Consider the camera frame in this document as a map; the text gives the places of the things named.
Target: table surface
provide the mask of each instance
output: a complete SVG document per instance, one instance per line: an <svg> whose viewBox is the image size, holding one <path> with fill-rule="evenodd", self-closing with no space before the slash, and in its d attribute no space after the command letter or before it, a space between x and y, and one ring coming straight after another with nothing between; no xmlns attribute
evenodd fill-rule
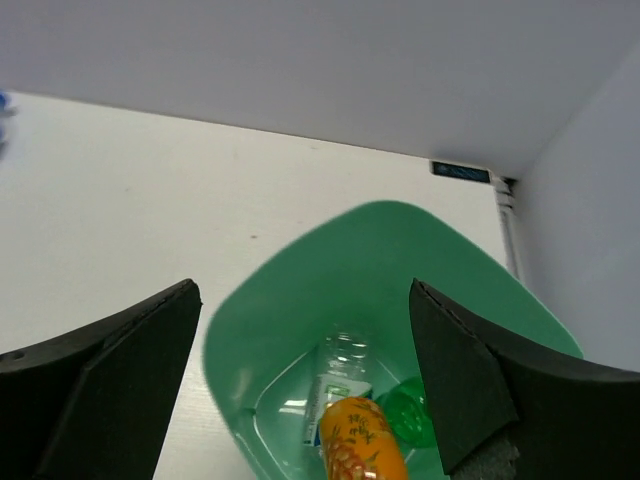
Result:
<svg viewBox="0 0 640 480"><path fill-rule="evenodd" d="M505 265L491 186L423 158L16 94L0 160L0 352L122 310L183 278L204 307L157 480L253 479L204 380L209 319L262 263L353 207L438 216Z"/></svg>

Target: white label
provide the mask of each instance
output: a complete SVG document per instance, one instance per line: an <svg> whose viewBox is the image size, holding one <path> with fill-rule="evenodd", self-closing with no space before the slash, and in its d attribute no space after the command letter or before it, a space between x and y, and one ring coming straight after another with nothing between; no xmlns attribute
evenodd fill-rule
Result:
<svg viewBox="0 0 640 480"><path fill-rule="evenodd" d="M373 391L371 384L341 378L329 373L324 373L316 377L311 395L309 396L310 420L307 431L304 433L303 442L305 445L320 446L320 433L318 426L324 412L338 400L347 397L371 398Z"/></svg>

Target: black label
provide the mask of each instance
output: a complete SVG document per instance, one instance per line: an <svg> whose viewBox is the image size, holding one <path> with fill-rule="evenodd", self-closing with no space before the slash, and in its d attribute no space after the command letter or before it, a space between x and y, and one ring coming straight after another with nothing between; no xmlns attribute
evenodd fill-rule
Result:
<svg viewBox="0 0 640 480"><path fill-rule="evenodd" d="M451 163L431 162L431 173L439 177L458 178L479 183L491 183L488 170L480 168L462 167Z"/></svg>

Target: gray wall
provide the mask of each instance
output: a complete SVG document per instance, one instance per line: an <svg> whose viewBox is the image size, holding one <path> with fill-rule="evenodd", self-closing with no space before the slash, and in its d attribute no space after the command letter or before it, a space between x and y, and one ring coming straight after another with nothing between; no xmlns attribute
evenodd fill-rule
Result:
<svg viewBox="0 0 640 480"><path fill-rule="evenodd" d="M640 45L527 173L527 281L592 360L640 370Z"/></svg>
<svg viewBox="0 0 640 480"><path fill-rule="evenodd" d="M638 25L634 0L7 0L0 85L517 176Z"/></svg>

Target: orange bottle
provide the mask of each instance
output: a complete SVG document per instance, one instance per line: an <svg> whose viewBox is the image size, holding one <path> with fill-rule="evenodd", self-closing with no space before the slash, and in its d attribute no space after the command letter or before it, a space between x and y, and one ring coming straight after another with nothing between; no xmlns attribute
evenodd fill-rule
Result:
<svg viewBox="0 0 640 480"><path fill-rule="evenodd" d="M382 410L371 400L349 397L320 420L329 480L408 480L409 473Z"/></svg>

